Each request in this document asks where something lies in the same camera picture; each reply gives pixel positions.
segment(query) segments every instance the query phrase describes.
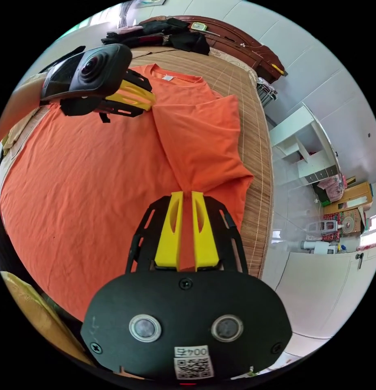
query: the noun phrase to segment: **screw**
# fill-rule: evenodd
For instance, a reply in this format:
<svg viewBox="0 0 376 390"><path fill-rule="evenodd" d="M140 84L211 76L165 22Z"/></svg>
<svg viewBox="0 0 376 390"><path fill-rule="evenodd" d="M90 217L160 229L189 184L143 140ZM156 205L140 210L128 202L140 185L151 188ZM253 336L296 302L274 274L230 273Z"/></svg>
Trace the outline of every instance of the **screw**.
<svg viewBox="0 0 376 390"><path fill-rule="evenodd" d="M178 285L182 290L189 290L193 286L193 283L190 279L185 277L184 279L180 280L180 283Z"/></svg>
<svg viewBox="0 0 376 390"><path fill-rule="evenodd" d="M102 354L102 348L96 342L90 343L90 349L98 355Z"/></svg>
<svg viewBox="0 0 376 390"><path fill-rule="evenodd" d="M272 354L276 355L280 352L281 350L281 347L282 347L282 343L280 342L277 342L273 347L272 349L270 350Z"/></svg>

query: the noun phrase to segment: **camera lens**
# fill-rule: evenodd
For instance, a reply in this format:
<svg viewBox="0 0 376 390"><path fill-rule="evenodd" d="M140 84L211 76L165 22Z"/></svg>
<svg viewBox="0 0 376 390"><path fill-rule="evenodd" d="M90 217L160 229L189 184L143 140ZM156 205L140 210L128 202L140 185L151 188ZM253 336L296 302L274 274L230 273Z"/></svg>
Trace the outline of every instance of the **camera lens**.
<svg viewBox="0 0 376 390"><path fill-rule="evenodd" d="M221 342L231 342L239 338L243 332L242 321L231 314L221 316L212 324L212 336Z"/></svg>
<svg viewBox="0 0 376 390"><path fill-rule="evenodd" d="M83 76L88 76L96 67L99 62L98 57L92 57L90 58L85 65L83 65L81 69L81 74Z"/></svg>
<svg viewBox="0 0 376 390"><path fill-rule="evenodd" d="M102 72L107 61L108 55L104 52L98 52L85 60L79 73L83 82L91 82Z"/></svg>
<svg viewBox="0 0 376 390"><path fill-rule="evenodd" d="M131 335L142 342L153 342L161 336L161 325L152 316L139 314L131 319L129 324Z"/></svg>

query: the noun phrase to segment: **woven mat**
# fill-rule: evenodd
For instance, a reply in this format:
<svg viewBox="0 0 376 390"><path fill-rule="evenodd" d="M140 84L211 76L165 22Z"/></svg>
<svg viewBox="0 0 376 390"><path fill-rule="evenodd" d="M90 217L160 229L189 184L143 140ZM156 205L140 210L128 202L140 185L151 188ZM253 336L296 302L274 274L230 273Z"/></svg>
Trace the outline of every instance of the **woven mat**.
<svg viewBox="0 0 376 390"><path fill-rule="evenodd" d="M202 76L221 95L238 97L239 154L245 167L254 174L247 193L241 236L249 274L261 278L271 239L274 185L269 132L256 85L246 70L218 56L155 47L137 51L135 54L136 50L133 50L136 58L131 66L156 63L166 70Z"/></svg>

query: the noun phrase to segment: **sticker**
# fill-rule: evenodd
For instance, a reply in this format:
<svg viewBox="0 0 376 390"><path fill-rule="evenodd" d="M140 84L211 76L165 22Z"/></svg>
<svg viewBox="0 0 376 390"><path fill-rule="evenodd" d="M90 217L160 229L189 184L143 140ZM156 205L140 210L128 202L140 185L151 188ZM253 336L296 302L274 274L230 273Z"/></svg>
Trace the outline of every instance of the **sticker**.
<svg viewBox="0 0 376 390"><path fill-rule="evenodd" d="M205 379L214 377L207 345L175 347L174 370L177 379Z"/></svg>

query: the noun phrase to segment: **yellow cloth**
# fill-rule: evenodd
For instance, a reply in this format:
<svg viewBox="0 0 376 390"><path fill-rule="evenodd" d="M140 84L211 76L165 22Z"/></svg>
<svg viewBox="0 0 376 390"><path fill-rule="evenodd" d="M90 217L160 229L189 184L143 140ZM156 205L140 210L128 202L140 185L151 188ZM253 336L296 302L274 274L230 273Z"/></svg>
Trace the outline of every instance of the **yellow cloth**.
<svg viewBox="0 0 376 390"><path fill-rule="evenodd" d="M45 339L74 358L93 365L79 341L31 285L9 272L2 271L1 276L25 317Z"/></svg>

